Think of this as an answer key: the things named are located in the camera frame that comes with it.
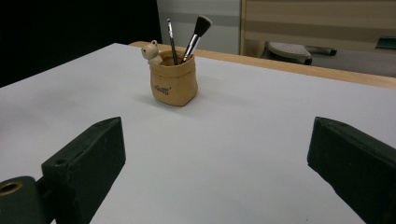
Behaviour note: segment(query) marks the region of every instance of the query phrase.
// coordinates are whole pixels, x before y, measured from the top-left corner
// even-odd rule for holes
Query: teddy bear
[[[159,55],[160,51],[158,50],[157,45],[157,41],[153,40],[142,48],[143,58],[148,60],[148,64],[160,64],[163,61],[163,58]]]

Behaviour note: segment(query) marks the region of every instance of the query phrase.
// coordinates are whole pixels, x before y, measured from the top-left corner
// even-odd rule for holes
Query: black brush bristles
[[[212,21],[206,16],[199,16],[195,23],[194,34],[201,37],[206,33],[209,27],[212,25]]]

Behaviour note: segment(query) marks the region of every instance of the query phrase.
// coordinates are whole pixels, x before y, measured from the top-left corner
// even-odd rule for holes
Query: floor
[[[329,56],[328,49],[314,47],[306,47],[306,49],[312,55],[312,64],[308,66],[396,77],[396,51],[394,53],[376,53],[338,49],[334,56]],[[304,60],[287,59],[272,54],[268,48],[265,48],[262,58],[288,63],[304,63]]]

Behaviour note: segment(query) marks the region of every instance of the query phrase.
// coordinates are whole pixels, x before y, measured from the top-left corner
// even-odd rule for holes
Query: large fluffy brush
[[[184,53],[183,59],[181,63],[187,61],[190,55],[194,52],[195,48],[198,45],[198,41],[203,36],[209,27],[212,25],[212,21],[206,16],[199,16],[197,22],[195,24],[194,34],[190,40],[189,45],[186,48],[186,52]]]

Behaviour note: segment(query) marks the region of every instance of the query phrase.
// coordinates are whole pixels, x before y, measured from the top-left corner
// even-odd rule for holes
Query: pen holder
[[[177,52],[177,61],[182,59],[183,52]],[[198,92],[195,77],[194,55],[183,64],[174,65],[171,50],[160,52],[163,62],[152,63],[150,85],[154,97],[168,105],[186,105]]]

